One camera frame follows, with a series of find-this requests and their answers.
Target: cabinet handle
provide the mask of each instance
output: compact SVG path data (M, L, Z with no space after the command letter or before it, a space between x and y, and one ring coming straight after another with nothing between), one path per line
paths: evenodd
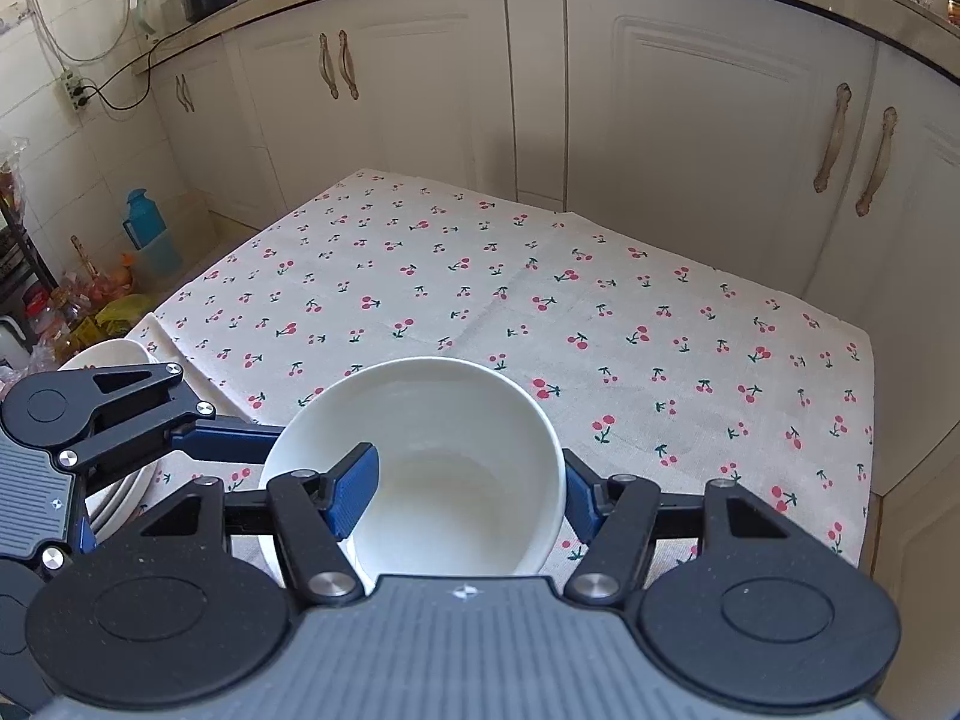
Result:
M340 75L344 76L350 88L350 96L356 100L360 97L357 82L353 78L353 57L350 56L350 47L347 45L347 33L340 30Z
M186 105L186 100L184 100L184 86L179 81L179 76L174 76L176 79L176 101L184 107L184 111L190 113L190 109Z
M874 162L874 171L867 181L867 188L856 201L856 215L865 217L870 213L870 204L874 201L874 194L880 189L890 167L890 148L894 139L894 128L899 117L896 108L892 105L883 112L883 134L880 136L880 149L877 151L877 162Z
M183 73L181 73L181 88L184 90L184 100L190 106L190 113L197 113L197 109L193 107L193 98L190 96L190 87L186 85L186 76Z
M333 70L333 59L330 57L330 47L326 45L326 35L322 32L320 33L320 77L326 81L326 85L330 88L330 97L339 98L340 93L337 91L337 77Z
M852 96L850 86L846 83L837 87L837 108L833 114L833 127L830 131L830 139L827 141L827 150L824 152L824 164L820 165L820 172L813 179L813 189L817 194L821 191L827 191L830 171L833 170L833 164L840 155L840 148L843 146L844 125L847 123L847 107L850 105Z

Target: white jug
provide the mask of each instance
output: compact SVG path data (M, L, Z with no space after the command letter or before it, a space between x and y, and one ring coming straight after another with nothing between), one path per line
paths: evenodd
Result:
M30 352L27 351L26 344L27 338L16 320L12 317L0 317L0 365L8 365L13 370L24 370L30 364Z

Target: black power cord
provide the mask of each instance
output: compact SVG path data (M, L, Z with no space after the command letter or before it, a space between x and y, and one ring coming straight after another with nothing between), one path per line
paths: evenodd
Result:
M139 55L139 56L137 56L137 57L134 57L133 59L131 59L130 61L128 61L128 63L127 63L126 65L124 65L122 68L120 68L116 73L114 73L112 76L110 76L106 81L104 81L104 82L103 82L102 84L100 84L99 86L91 85L91 84L85 84L85 85L83 85L83 86L78 87L77 90L76 90L76 92L77 92L77 93L80 93L80 92L83 92L83 91L86 90L86 89L90 89L90 90L93 90L93 93L94 93L95 95L99 95L99 97L100 97L100 99L103 101L104 105L106 105L107 108L109 108L110 110L114 110L114 111L131 111L131 110L133 110L133 108L136 108L137 105L140 105L144 100L146 100L147 97L150 97L150 87L151 87L151 78L152 78L152 73L151 73L151 71L152 71L152 69L154 69L154 65L151 64L151 59L152 59L152 56L154 55L154 52L157 50L157 47L158 47L161 43L163 43L163 41L169 40L170 38L174 37L175 35L179 35L179 33L183 32L185 29L189 29L189 26L185 26L184 28L178 29L178 30L176 30L176 32L171 32L169 35L164 35L163 37L160 38L160 40L158 40L154 45L152 45L152 47L150 48L150 50L149 50L148 52L141 53L141 55ZM143 59L143 57L147 57L147 91L145 91L145 92L143 93L143 96L142 96L136 103L133 103L133 105L123 105L123 106L114 105L113 103L111 103L111 102L107 99L107 97L104 95L104 93L103 93L101 90L104 89L104 87L106 87L107 84L109 84L110 81L113 81L119 74L123 73L123 71L125 71L129 66L133 65L134 62L139 62L141 59Z

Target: tablecloth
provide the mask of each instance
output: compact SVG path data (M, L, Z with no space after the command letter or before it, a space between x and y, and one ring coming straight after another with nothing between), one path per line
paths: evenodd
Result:
M188 362L227 408L274 424L376 362L483 362L534 396L563 446L601 474L675 493L730 477L858 558L872 456L866 334L579 215L359 170L131 336ZM259 477L213 470L228 490ZM161 464L143 506L210 472ZM239 554L262 565L257 552L253 541ZM544 571L562 583L584 552L564 523ZM693 541L661 544L651 576L695 555Z

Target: power strip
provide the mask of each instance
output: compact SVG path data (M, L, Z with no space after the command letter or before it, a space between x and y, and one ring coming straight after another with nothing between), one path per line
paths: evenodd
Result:
M61 86L64 87L67 99L73 105L75 111L82 111L86 104L90 102L90 95L83 88L83 79L72 70L64 70L59 77Z

